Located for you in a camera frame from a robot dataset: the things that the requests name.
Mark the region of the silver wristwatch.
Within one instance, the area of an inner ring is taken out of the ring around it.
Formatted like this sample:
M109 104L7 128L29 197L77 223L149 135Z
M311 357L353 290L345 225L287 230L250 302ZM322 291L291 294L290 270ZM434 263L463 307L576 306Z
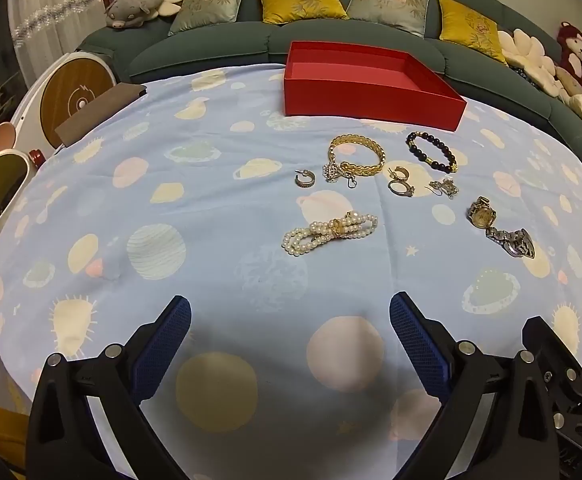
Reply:
M485 236L500 245L509 256L514 258L535 258L535 247L530 234L525 229L505 231L490 226Z

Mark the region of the gold wristwatch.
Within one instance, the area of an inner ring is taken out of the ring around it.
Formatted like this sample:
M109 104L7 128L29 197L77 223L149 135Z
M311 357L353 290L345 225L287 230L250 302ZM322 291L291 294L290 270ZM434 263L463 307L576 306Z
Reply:
M492 228L497 217L496 211L491 206L491 201L485 196L479 196L467 210L467 219L477 229L487 230Z

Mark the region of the silver infinity pendant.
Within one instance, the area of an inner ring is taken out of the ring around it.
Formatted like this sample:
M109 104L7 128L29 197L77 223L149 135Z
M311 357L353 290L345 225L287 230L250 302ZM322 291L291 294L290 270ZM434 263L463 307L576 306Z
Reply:
M450 200L454 200L459 193L459 188L452 178L443 178L440 181L430 181L427 188L434 195L446 196Z

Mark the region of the gold hoop earring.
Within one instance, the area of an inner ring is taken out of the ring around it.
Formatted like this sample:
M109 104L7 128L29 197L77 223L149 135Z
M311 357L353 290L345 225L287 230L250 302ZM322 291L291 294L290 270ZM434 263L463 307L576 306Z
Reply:
M409 171L401 166L389 167L387 168L387 172L390 174L392 180L407 181L409 178Z
M299 188L311 188L316 182L315 174L308 169L297 170L294 176L294 183Z

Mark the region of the silver crystal charm pendant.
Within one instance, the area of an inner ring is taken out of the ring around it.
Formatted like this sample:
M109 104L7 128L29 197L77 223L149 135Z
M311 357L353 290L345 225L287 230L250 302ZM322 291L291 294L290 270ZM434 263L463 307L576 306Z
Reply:
M344 179L348 188L357 187L357 179L355 174L342 168L341 164L337 162L328 162L323 166L323 177L328 183L334 183L339 179Z

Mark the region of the red jewelry tray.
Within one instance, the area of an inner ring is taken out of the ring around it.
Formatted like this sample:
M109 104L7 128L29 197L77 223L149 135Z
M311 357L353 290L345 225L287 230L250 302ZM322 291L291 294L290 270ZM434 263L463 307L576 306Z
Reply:
M467 102L413 55L294 40L283 75L287 116L342 116L454 131Z

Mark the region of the beige small pillow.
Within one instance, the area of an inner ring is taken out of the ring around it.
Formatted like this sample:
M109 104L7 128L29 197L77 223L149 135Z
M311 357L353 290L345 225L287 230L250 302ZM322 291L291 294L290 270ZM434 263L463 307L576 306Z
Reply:
M568 96L577 96L582 94L582 84L576 80L568 70L565 70L561 66L556 67L556 78L560 81L564 87L564 91L567 92Z

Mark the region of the blue planet-print tablecloth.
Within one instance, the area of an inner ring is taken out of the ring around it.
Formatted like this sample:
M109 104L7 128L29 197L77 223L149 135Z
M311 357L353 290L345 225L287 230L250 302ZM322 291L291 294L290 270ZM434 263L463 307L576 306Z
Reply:
M407 125L285 116L282 77L150 82L42 166L0 234L0 356L26 394L49 354L97 356L180 295L191 330L142 411L189 476L389 479L438 408L392 330L395 292L495 356L539 315L582 366L572 151L469 101L436 133L459 165L450 200L428 190L440 174L410 154ZM357 187L328 183L328 162ZM534 259L470 223L479 196L494 228L530 234Z

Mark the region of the red plush monkey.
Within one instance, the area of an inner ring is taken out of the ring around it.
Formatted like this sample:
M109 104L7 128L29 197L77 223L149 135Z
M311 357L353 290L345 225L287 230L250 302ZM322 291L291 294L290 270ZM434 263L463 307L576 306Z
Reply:
M566 70L582 87L582 32L569 22L563 21L557 36L561 46L559 66Z

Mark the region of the mouse-ear round mirror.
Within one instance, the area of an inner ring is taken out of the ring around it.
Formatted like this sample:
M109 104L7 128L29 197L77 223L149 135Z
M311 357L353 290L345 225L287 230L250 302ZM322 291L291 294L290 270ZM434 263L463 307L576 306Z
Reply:
M46 159L39 150L28 153L15 148L16 130L10 122L0 124L0 232L24 188Z

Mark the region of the white flower cushion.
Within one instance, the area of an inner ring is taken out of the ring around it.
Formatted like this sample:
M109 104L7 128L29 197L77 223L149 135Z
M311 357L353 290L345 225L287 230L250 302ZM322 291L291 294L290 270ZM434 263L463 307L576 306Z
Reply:
M558 98L564 86L557 79L556 65L546 55L541 41L520 28L512 34L499 30L497 35L506 62L515 70L521 70L526 78L548 96Z

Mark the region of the yellow floral cushion right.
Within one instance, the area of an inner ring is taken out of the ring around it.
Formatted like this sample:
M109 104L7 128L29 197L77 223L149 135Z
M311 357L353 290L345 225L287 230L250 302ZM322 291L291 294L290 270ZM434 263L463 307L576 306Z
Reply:
M478 51L507 64L500 45L497 24L474 9L455 0L439 0L442 29L439 39Z

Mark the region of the round wood-faced white appliance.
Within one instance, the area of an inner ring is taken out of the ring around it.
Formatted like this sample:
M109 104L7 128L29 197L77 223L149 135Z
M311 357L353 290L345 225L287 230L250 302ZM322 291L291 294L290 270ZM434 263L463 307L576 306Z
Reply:
M116 84L105 60L89 52L72 52L53 62L30 86L11 122L14 148L51 156L62 141L56 127Z

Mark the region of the brown cloth pouch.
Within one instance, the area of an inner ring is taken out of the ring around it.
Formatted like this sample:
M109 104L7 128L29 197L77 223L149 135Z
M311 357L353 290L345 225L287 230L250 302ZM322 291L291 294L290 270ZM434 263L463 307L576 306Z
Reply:
M56 127L56 134L62 144L68 148L146 93L147 87L144 84L120 82L62 122Z

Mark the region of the grey floral cushion right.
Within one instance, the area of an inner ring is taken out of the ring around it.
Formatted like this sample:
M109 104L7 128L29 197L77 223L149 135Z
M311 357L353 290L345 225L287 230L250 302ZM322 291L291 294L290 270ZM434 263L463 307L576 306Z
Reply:
M430 0L349 0L353 20L387 25L422 38Z

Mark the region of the grey floral cushion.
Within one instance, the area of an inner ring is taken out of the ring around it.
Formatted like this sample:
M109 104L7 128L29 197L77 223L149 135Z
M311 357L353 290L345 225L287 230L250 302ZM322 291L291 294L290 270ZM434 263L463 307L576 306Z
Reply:
M167 36L207 25L234 23L242 0L183 0Z
M422 38L430 0L349 0L353 20L387 25Z

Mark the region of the white sheer curtain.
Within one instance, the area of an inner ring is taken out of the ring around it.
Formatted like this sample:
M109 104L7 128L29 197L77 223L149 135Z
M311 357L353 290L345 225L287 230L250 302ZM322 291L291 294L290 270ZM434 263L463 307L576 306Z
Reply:
M58 58L105 26L102 0L8 0L11 39L30 87Z

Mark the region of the grey plush pig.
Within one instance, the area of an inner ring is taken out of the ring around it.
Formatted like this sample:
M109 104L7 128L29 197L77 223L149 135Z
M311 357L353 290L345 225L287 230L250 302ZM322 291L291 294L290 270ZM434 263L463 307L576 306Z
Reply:
M114 0L105 9L106 24L114 29L140 27L144 22L157 18L163 1Z

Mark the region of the grey floral cushion left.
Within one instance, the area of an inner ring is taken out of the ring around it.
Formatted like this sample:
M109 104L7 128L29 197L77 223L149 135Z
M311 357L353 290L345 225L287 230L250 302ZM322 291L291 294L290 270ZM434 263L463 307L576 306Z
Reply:
M242 0L183 0L167 36L207 25L234 23Z

